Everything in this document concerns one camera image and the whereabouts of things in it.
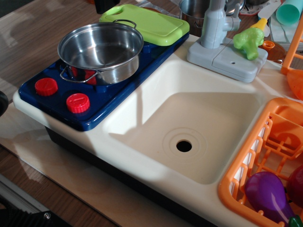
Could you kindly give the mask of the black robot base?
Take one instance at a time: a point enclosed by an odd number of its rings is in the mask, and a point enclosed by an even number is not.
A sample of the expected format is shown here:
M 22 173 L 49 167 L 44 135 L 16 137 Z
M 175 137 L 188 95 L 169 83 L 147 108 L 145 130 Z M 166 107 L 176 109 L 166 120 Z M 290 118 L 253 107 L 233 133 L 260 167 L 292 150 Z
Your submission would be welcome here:
M 16 208 L 8 200 L 0 197 L 1 227 L 71 227 L 50 211 L 30 213 Z

